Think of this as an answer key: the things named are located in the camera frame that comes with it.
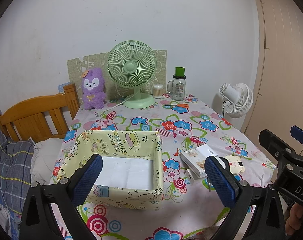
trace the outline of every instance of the yellow storage box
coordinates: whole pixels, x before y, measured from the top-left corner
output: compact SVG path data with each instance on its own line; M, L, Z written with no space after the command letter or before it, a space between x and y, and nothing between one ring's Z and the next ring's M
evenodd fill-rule
M94 154L115 158L144 158L153 161L153 189L130 189L94 185L90 202L130 209L158 209L163 198L163 168L160 133L154 131L87 130L76 139L58 172L70 178Z

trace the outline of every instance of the white box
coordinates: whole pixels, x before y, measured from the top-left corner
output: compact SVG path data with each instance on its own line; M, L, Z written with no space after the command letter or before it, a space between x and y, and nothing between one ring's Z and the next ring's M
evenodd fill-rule
M218 156L218 154L216 152L214 152L213 149L210 148L208 144L203 144L203 145L197 147L196 151L198 151L199 153L204 155L205 158L207 158L209 156L214 156L214 157Z
M191 169L186 170L185 176L187 177L191 185L197 184L207 178L207 175L205 175L205 177L198 178L197 175Z
M198 178L207 176L204 166L206 158L210 156L217 157L218 154L208 144L203 144L194 150L180 153L181 159L192 169Z

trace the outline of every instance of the cotton swab container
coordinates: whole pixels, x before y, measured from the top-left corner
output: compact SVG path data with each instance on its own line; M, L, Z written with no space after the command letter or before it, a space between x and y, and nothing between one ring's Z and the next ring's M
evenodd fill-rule
M162 98L163 96L163 85L162 84L154 84L153 86L153 97L154 98Z

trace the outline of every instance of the table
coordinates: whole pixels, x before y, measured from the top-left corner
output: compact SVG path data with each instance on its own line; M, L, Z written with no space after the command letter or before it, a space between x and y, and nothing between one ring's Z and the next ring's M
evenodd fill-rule
M68 157L75 138L84 130L155 130L162 136L164 199L160 210L115 208L85 202L77 209L97 239L180 240L200 233L228 212L214 188L208 191L206 179L191 185L185 176L186 164L179 153L207 143L218 156L237 155L245 172L237 175L250 185L266 187L276 168L272 162L239 130L193 94L184 101L172 101L164 94L154 105L129 109L123 105L101 113L121 101L108 101L103 109L79 109L70 126L53 170L51 183ZM72 239L57 214L65 239Z

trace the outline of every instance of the power cord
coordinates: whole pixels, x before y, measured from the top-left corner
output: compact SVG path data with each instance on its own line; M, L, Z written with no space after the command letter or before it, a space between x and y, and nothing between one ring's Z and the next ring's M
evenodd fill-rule
M136 94L138 94L138 93L140 93L140 90L138 90L135 94L133 94L131 97L127 98L126 100L122 101L122 102L119 103L118 105L115 105L115 106L113 106L113 107L111 107L111 108L108 108L108 109L106 109L106 110L103 110L103 111L98 112L98 113L97 113L97 116L99 116L100 114L102 114L102 113L104 113L104 112L106 112L106 111L109 111L109 110L111 110L111 109L114 109L115 107L118 107L118 106L122 105L123 103L125 103L125 102L128 101L128 100L130 100L130 98L134 97L134 96L135 96Z

